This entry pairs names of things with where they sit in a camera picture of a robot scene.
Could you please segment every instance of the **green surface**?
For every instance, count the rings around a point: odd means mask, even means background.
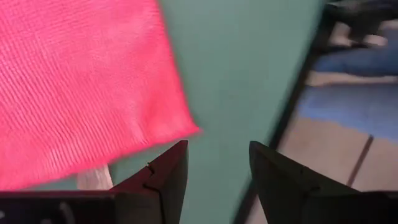
[[[190,138],[181,223],[232,220],[249,177],[249,141],[266,142],[273,132],[321,4],[319,0],[161,0],[188,103],[203,128],[203,134]],[[168,147],[149,149],[112,165],[115,183]]]

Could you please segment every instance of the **microfiber cloth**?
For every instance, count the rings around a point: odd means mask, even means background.
[[[0,189],[196,131],[154,0],[0,2]]]

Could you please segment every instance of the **red cloth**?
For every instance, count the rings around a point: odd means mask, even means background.
[[[154,0],[0,2],[0,189],[197,130]]]

